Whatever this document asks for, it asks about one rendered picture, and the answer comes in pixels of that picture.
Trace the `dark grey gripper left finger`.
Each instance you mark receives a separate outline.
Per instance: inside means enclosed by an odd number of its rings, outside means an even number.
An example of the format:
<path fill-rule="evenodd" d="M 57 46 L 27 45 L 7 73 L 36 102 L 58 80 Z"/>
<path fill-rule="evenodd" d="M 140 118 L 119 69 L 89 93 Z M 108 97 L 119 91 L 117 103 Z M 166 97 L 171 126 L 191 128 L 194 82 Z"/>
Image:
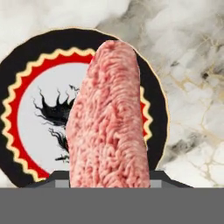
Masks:
<path fill-rule="evenodd" d="M 69 172 L 68 171 L 54 171 L 49 178 L 46 180 L 41 180 L 26 186 L 26 188 L 69 188 Z"/>

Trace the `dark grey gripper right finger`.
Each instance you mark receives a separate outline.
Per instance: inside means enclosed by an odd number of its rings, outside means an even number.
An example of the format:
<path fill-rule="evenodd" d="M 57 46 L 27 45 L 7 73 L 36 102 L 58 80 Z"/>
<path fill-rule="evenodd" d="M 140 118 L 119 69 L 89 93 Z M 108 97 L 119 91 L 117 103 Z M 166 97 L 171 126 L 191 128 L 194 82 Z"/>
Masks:
<path fill-rule="evenodd" d="M 151 188 L 190 188 L 189 185 L 169 178 L 164 171 L 150 171 Z"/>

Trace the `pink raw steak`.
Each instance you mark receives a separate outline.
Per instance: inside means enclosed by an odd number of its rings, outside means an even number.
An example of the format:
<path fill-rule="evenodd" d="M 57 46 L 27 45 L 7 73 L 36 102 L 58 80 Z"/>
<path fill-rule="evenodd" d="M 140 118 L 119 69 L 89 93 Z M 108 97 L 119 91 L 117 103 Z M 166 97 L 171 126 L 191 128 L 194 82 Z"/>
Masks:
<path fill-rule="evenodd" d="M 70 186 L 148 188 L 149 166 L 134 50 L 103 43 L 93 57 L 66 125 Z"/>

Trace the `black red white plate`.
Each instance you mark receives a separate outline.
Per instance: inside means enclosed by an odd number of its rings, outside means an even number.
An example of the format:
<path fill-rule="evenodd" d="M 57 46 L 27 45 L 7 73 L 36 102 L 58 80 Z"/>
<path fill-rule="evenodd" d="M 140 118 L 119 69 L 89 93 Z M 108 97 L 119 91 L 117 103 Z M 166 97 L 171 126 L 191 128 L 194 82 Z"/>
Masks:
<path fill-rule="evenodd" d="M 46 180 L 54 171 L 68 171 L 70 181 L 67 121 L 93 57 L 110 40 L 121 41 L 97 30 L 49 31 L 0 62 L 0 169 L 15 186 Z M 164 154 L 168 110 L 158 77 L 134 52 L 150 175 Z"/>

